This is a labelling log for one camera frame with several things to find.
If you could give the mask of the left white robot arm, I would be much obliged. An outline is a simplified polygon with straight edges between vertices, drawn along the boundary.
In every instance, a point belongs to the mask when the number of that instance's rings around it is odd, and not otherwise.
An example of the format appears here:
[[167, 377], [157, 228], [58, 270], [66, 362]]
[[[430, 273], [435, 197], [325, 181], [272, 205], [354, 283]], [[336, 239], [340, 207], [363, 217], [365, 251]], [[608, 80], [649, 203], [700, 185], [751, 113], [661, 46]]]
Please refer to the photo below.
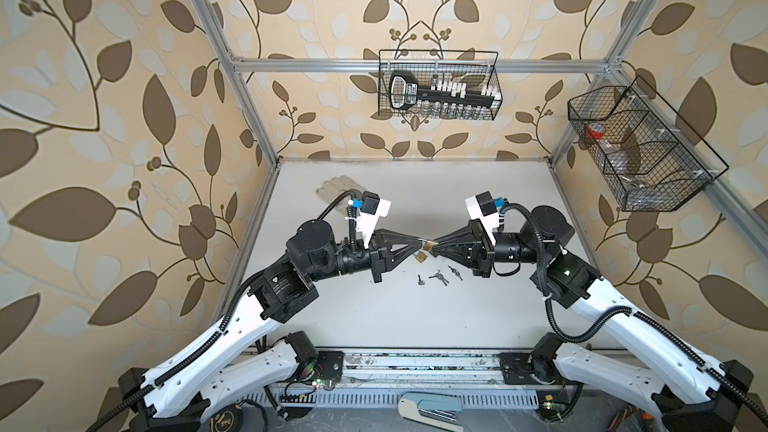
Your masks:
[[121, 403], [90, 430], [99, 431], [131, 410], [132, 431], [196, 431], [214, 412], [251, 390], [300, 376], [317, 357], [303, 332], [290, 333], [243, 362], [236, 359], [316, 300], [316, 282], [361, 271], [380, 282], [383, 273], [423, 245], [417, 237], [377, 228], [390, 208], [378, 195], [349, 189], [335, 201], [347, 208], [344, 241], [336, 240], [323, 216], [301, 224], [273, 264], [238, 286], [212, 326], [161, 364], [124, 373], [119, 379]]

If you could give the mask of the black padlock keys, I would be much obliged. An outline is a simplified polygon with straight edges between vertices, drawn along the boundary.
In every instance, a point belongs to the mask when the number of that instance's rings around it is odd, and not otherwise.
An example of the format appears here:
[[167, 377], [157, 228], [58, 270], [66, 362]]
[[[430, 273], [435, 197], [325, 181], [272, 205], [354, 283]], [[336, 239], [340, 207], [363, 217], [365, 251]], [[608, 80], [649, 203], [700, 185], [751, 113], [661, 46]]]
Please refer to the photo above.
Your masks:
[[430, 276], [430, 279], [436, 279], [436, 280], [440, 281], [444, 286], [448, 286], [449, 285], [448, 279], [440, 271], [438, 271], [434, 275]]

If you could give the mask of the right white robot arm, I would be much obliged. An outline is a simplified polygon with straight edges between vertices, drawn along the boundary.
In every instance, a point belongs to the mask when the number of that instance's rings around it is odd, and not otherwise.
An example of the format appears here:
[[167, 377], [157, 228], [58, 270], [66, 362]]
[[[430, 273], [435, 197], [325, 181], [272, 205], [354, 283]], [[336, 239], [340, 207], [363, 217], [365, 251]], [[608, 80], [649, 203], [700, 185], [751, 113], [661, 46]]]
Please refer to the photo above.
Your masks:
[[551, 330], [522, 368], [533, 379], [597, 388], [660, 420], [667, 431], [730, 431], [742, 408], [767, 420], [749, 396], [752, 372], [694, 348], [568, 251], [575, 230], [560, 211], [496, 200], [471, 212], [467, 226], [436, 239], [430, 251], [484, 278], [498, 263], [534, 265], [530, 279]]

